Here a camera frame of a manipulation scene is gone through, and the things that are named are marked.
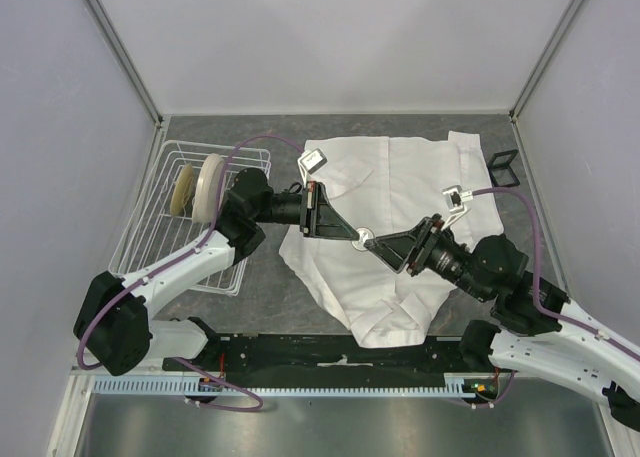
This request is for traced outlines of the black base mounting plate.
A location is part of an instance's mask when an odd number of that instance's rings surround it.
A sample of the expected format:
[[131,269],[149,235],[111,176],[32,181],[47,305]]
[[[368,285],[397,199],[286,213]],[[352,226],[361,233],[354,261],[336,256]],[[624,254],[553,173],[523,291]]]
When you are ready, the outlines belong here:
[[492,374],[487,358],[464,359],[459,337],[429,336],[419,345],[363,348],[347,335],[330,334],[219,334],[189,362],[202,370],[224,375],[255,372],[262,368],[320,368],[343,361],[377,368],[410,368],[428,373]]

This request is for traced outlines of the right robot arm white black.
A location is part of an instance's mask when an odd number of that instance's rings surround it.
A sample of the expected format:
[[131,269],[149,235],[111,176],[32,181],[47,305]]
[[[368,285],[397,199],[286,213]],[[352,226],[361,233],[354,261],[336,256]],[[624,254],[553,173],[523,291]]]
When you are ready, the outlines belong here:
[[493,320],[472,321],[458,345],[465,368],[524,372],[589,397],[620,424],[639,428],[638,346],[527,271],[527,256],[505,235],[485,237],[469,249],[434,215],[363,246],[396,273],[415,277],[429,270],[491,303]]

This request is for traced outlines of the cream plate large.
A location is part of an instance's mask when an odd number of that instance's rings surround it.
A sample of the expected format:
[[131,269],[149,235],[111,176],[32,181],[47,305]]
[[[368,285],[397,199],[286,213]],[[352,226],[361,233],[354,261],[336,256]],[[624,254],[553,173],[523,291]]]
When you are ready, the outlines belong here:
[[195,187],[192,220],[199,224],[210,224],[217,216],[224,193],[225,159],[219,154],[210,154],[204,161]]

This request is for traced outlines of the white shirt garment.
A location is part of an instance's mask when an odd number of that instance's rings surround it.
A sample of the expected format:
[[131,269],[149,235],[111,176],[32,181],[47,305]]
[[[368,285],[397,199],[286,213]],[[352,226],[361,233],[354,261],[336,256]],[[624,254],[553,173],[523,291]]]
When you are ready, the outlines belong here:
[[[313,178],[333,208],[354,228],[374,236],[413,228],[435,213],[449,215],[444,190],[483,189],[491,181],[480,137],[452,131],[444,141],[422,137],[352,136],[309,140],[326,164]],[[316,303],[364,348],[422,343],[454,285],[430,270],[396,274],[348,241],[287,232],[279,254]]]

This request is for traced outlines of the beige plate small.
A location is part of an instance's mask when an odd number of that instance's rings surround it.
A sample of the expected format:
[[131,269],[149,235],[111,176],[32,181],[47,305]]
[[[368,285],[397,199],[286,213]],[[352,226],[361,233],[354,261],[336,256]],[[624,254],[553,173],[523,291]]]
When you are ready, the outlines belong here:
[[181,216],[192,199],[194,186],[194,168],[192,164],[183,166],[175,181],[174,190],[169,205],[172,217]]

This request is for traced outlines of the black square open case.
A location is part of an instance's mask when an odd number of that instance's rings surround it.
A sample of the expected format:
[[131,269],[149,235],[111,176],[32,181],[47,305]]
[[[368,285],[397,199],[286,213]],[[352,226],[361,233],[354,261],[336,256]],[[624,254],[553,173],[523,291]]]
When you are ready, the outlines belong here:
[[487,170],[493,187],[515,188],[521,185],[520,179],[512,168],[518,157],[517,149],[493,154],[487,163]]

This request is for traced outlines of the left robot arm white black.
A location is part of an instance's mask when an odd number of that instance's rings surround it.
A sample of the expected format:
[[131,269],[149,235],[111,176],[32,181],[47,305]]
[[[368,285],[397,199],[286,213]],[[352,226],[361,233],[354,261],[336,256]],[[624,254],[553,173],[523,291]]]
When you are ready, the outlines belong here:
[[249,257],[265,240],[262,224],[296,226],[307,238],[356,241],[358,232],[331,206],[325,186],[276,193],[257,168],[239,172],[225,192],[212,226],[160,261],[117,277],[91,281],[73,327],[78,365],[121,376],[147,358],[183,357],[198,370],[219,359],[219,346],[193,319],[152,329],[155,314],[203,280]]

